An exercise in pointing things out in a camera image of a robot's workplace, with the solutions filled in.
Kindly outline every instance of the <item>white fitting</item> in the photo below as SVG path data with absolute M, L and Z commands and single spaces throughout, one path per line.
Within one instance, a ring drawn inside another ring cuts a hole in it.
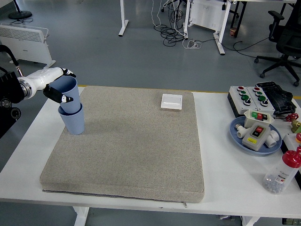
M 274 138 L 272 137 L 272 135 L 270 134 L 267 138 L 267 140 L 264 142 L 265 145 L 268 147 L 268 148 L 271 148 L 273 146 L 276 145 L 277 141 L 274 140 Z
M 242 138 L 244 138 L 245 137 L 245 135 L 247 134 L 247 132 L 248 132 L 248 130 L 249 130 L 250 128 L 245 128 L 245 127 L 243 127 L 243 126 L 238 126 L 237 127 L 237 137 L 238 138 L 240 138 L 240 139 L 242 139 Z
M 274 131 L 274 130 L 271 131 L 270 135 L 276 141 L 278 141 L 280 139 L 279 134 L 276 131 Z

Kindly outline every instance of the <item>blue plate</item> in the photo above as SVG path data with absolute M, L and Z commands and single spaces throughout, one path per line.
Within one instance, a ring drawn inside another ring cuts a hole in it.
M 281 147 L 281 144 L 282 144 L 281 136 L 280 136 L 279 132 L 277 131 L 277 129 L 275 127 L 273 127 L 272 125 L 269 125 L 269 127 L 271 128 L 271 130 L 275 130 L 278 133 L 279 137 L 280 137 L 280 139 L 277 141 L 277 143 L 274 147 L 268 148 L 265 144 L 263 144 L 262 147 L 258 151 L 253 151 L 252 149 L 250 149 L 246 146 L 243 146 L 243 139 L 239 139 L 236 135 L 237 129 L 235 128 L 235 125 L 240 124 L 240 125 L 244 126 L 245 119 L 246 119 L 245 116 L 241 116 L 241 117 L 238 117 L 238 118 L 234 119 L 230 124 L 231 137 L 233 138 L 235 143 L 237 143 L 241 148 L 243 148 L 247 152 L 250 152 L 250 153 L 253 153 L 253 154 L 263 155 L 263 154 L 274 153 Z

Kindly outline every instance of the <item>table leg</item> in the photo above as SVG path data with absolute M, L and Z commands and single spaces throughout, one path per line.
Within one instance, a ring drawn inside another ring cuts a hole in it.
M 228 16 L 229 16 L 229 12 L 230 12 L 230 7 L 231 7 L 231 2 L 228 1 L 226 4 L 226 9 L 225 9 L 225 16 L 224 16 L 224 20 L 222 22 L 222 28 L 220 32 L 214 32 L 213 36 L 217 45 L 217 48 L 220 52 L 221 55 L 225 55 L 225 51 L 222 47 L 222 38 L 224 36 L 224 32 L 225 32 L 225 28 L 226 28 L 226 23 L 228 20 Z
M 190 0 L 187 1 L 187 6 L 186 6 L 186 15 L 185 15 L 185 22 L 184 22 L 184 34 L 185 34 L 185 39 L 188 39 L 188 23 L 189 23 L 189 15 L 190 15 L 190 5 L 191 2 Z
M 260 217 L 245 217 L 245 216 L 242 216 L 242 226 L 253 226 L 253 224 L 255 224 L 258 219 Z
M 89 207 L 74 206 L 73 208 L 77 213 L 74 226 L 85 226 L 89 212 Z
M 240 28 L 240 24 L 241 24 L 241 22 L 242 22 L 242 20 L 243 20 L 243 16 L 244 16 L 245 9 L 246 9 L 246 4 L 247 4 L 247 2 L 246 2 L 246 1 L 242 1 L 242 3 L 243 3 L 243 8 L 242 8 L 242 10 L 241 10 L 240 18 L 239 18 L 239 21 L 238 21 L 238 25 L 237 25 L 237 28 L 236 28 L 235 35 L 234 35 L 235 38 L 236 38 L 237 35 L 238 35 L 238 31 L 239 31 L 239 28 Z
M 121 24 L 122 24 L 122 27 L 121 27 L 121 30 L 120 30 L 118 35 L 120 37 L 122 37 L 124 31 L 126 30 L 127 23 L 128 23 L 128 20 L 125 19 L 125 14 L 124 14 L 124 0 L 120 0 L 120 8 L 121 8 Z

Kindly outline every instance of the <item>stacked cups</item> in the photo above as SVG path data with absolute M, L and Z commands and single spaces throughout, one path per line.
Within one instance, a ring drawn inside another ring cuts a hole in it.
M 60 91 L 66 97 L 73 98 L 71 102 L 60 103 L 58 112 L 71 134 L 81 134 L 85 130 L 85 121 L 84 108 L 80 102 L 77 80 L 71 76 L 62 76 L 52 82 L 50 86 Z

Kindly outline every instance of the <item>bottle label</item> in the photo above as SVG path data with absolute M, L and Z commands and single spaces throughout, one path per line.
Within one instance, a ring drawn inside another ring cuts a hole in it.
M 288 177 L 288 174 L 280 171 L 278 176 L 276 177 L 275 181 L 282 184 L 285 182 L 285 179 Z

